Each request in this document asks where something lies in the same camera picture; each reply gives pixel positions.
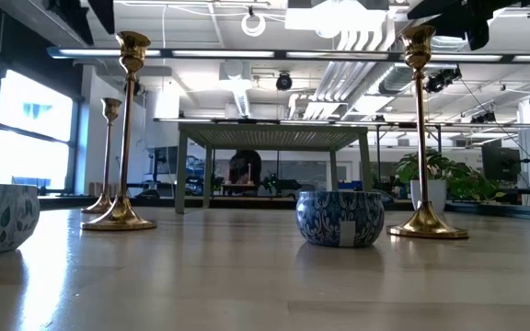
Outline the brass candlestick holder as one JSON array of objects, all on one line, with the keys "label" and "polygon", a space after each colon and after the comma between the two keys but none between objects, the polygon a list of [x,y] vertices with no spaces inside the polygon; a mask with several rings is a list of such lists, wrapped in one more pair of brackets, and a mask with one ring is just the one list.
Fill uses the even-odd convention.
[{"label": "brass candlestick holder", "polygon": [[105,153],[104,153],[104,172],[101,191],[97,201],[81,210],[84,214],[103,214],[111,206],[111,198],[109,195],[109,164],[111,151],[111,132],[112,124],[119,117],[119,110],[122,102],[116,98],[103,97],[101,99],[103,106],[102,115],[106,120],[106,137],[105,137]]},{"label": "brass candlestick holder", "polygon": [[147,221],[136,214],[127,194],[128,165],[131,139],[131,117],[137,72],[144,67],[146,51],[151,41],[134,31],[121,31],[116,36],[120,44],[120,65],[126,75],[123,135],[119,191],[109,209],[96,219],[83,223],[83,230],[133,231],[156,228],[156,222]]},{"label": "brass candlestick holder", "polygon": [[422,100],[423,69],[432,57],[431,41],[435,28],[418,25],[403,31],[398,39],[403,44],[404,62],[413,70],[412,81],[416,92],[417,133],[418,133],[418,170],[421,198],[412,216],[400,225],[389,226],[390,235],[424,239],[468,239],[467,230],[454,228],[441,220],[429,200],[429,179],[424,127],[424,108]]}]

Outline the overhead LED light bar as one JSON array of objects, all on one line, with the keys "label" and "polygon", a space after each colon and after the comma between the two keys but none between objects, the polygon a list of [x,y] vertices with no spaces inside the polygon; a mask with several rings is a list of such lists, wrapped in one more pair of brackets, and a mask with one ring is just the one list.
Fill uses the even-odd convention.
[{"label": "overhead LED light bar", "polygon": [[[118,49],[100,48],[58,48],[50,47],[48,54],[53,59],[110,59],[118,58]],[[224,49],[151,49],[146,52],[151,59],[243,59],[277,61],[338,61],[338,62],[403,62],[405,56],[393,51],[260,51]],[[435,52],[431,59],[435,63],[501,63],[530,64],[530,53],[473,53]]]}]

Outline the black monitor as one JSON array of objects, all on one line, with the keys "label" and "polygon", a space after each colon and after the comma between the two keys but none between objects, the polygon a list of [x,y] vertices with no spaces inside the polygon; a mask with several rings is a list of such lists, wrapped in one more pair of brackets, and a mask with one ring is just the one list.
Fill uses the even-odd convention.
[{"label": "black monitor", "polygon": [[481,146],[484,176],[490,181],[504,181],[515,184],[521,172],[520,152],[502,147],[500,142]]}]

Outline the green leafy plant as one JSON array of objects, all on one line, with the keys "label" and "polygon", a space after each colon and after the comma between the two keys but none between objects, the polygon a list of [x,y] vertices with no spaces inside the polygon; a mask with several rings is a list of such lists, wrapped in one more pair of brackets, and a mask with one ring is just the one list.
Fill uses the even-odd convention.
[{"label": "green leafy plant", "polygon": [[456,201],[490,203],[505,196],[499,182],[489,180],[476,169],[453,161],[433,149],[426,150],[425,174],[429,180],[443,180],[446,197]]}]

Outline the white plant pot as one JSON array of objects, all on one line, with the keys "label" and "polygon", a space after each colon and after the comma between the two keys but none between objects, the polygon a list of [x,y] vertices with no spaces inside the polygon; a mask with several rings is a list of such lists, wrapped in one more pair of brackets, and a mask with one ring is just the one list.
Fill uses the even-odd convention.
[{"label": "white plant pot", "polygon": [[[443,179],[432,179],[428,181],[429,201],[432,203],[434,211],[441,215],[444,213],[447,186]],[[419,180],[410,182],[410,196],[414,210],[417,210],[421,201],[421,183]]]}]

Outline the green perforated metal riser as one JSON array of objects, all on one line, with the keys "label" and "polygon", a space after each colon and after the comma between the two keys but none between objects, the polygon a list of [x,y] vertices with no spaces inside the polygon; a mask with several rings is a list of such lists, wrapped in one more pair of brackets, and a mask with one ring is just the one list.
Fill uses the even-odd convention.
[{"label": "green perforated metal riser", "polygon": [[185,212],[185,171],[189,142],[205,149],[205,174],[212,174],[213,152],[256,150],[286,152],[326,152],[331,165],[331,189],[338,189],[337,152],[353,142],[359,144],[363,190],[373,188],[370,169],[368,129],[351,122],[282,120],[277,123],[232,123],[184,120],[178,123],[179,146],[175,212]]}]

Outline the person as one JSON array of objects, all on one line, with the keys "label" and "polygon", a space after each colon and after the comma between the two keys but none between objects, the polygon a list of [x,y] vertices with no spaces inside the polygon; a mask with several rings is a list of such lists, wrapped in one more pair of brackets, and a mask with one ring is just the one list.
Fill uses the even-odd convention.
[{"label": "person", "polygon": [[231,188],[228,195],[257,196],[260,186],[261,158],[255,150],[237,150],[229,161],[228,179],[232,184],[250,188]]}]

